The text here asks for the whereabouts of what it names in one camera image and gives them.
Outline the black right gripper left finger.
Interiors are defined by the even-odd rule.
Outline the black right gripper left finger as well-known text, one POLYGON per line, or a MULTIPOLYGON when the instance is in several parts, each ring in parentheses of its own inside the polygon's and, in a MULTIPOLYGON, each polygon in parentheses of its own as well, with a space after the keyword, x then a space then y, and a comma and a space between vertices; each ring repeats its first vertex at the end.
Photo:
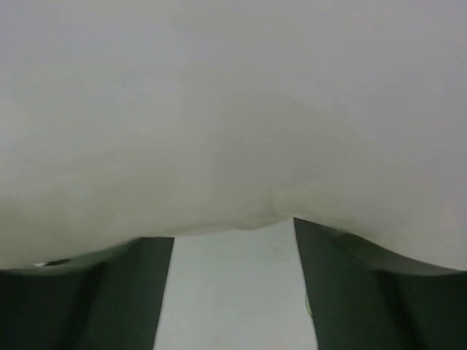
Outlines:
POLYGON ((174 239, 1 271, 2 349, 153 349, 174 239))

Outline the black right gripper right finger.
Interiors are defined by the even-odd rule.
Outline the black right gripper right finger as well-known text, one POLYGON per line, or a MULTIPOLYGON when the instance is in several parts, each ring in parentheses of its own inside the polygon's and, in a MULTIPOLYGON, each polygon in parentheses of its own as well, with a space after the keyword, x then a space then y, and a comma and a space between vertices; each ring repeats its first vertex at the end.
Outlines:
POLYGON ((353 234, 294 222, 320 349, 466 347, 466 273, 353 234))

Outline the translucent pale green plastic bag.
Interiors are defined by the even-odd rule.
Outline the translucent pale green plastic bag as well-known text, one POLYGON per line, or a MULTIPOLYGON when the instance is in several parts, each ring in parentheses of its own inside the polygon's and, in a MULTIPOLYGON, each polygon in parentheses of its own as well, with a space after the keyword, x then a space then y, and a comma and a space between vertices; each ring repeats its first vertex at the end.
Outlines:
POLYGON ((466 269, 464 1, 3 1, 1 266, 297 217, 466 269))

